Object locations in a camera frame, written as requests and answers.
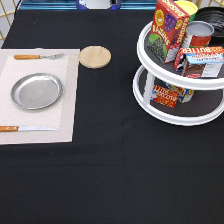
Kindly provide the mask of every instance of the wooden coaster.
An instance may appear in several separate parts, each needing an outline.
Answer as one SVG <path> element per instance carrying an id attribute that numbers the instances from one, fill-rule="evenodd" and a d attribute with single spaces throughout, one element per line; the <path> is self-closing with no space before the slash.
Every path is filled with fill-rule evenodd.
<path id="1" fill-rule="evenodd" d="M 101 46 L 86 47 L 79 53 L 80 63 L 87 68 L 102 68 L 110 60 L 110 51 Z"/>

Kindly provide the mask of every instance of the knife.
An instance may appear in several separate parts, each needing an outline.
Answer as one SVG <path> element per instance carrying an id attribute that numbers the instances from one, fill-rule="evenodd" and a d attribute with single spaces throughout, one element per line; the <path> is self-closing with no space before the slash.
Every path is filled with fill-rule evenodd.
<path id="1" fill-rule="evenodd" d="M 57 131 L 57 129 L 46 126 L 0 126 L 0 132 L 16 131 Z"/>
<path id="2" fill-rule="evenodd" d="M 64 53 L 61 54 L 55 54 L 51 56 L 40 56 L 40 55 L 14 55 L 14 58 L 17 60 L 23 60 L 23 59 L 57 59 L 64 56 Z"/>

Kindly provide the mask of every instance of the silver plate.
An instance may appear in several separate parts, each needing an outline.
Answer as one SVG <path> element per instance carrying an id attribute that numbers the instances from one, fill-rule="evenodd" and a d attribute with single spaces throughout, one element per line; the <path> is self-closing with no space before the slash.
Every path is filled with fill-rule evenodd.
<path id="1" fill-rule="evenodd" d="M 12 88 L 15 104 L 24 109 L 41 109 L 57 101 L 62 94 L 61 81 L 53 75 L 36 73 L 20 79 Z"/>

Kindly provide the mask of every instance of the cardboard box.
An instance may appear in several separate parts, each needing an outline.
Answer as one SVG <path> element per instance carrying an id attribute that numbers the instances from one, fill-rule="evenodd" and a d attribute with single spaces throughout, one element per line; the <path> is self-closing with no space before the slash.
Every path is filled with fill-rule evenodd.
<path id="1" fill-rule="evenodd" d="M 187 55 L 182 76 L 188 78 L 216 78 L 224 63 L 222 54 Z"/>
<path id="2" fill-rule="evenodd" d="M 148 47 L 164 63 L 175 60 L 190 15 L 172 0 L 158 0 Z"/>
<path id="3" fill-rule="evenodd" d="M 180 48 L 174 63 L 174 69 L 176 71 L 182 71 L 186 62 L 187 55 L 199 55 L 199 54 L 224 54 L 224 49 L 221 46 L 217 47 L 201 47 L 201 48 Z"/>
<path id="4" fill-rule="evenodd" d="M 151 101 L 174 108 L 177 102 L 178 93 L 172 90 L 154 85 Z"/>
<path id="5" fill-rule="evenodd" d="M 185 89 L 182 87 L 174 86 L 167 82 L 164 82 L 164 83 L 170 90 L 173 90 L 178 93 L 178 100 L 181 103 L 186 103 L 186 102 L 190 101 L 192 96 L 194 95 L 194 90 L 192 90 L 192 89 Z"/>

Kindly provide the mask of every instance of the black tablecloth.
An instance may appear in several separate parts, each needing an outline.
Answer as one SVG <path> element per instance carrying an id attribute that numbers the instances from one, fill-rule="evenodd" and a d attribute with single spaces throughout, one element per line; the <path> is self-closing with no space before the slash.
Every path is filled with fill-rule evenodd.
<path id="1" fill-rule="evenodd" d="M 72 143 L 0 146 L 0 223 L 223 224 L 224 114 L 175 126 L 132 92 L 153 13 L 17 13 L 3 48 L 100 45 L 112 61 L 79 66 Z"/>

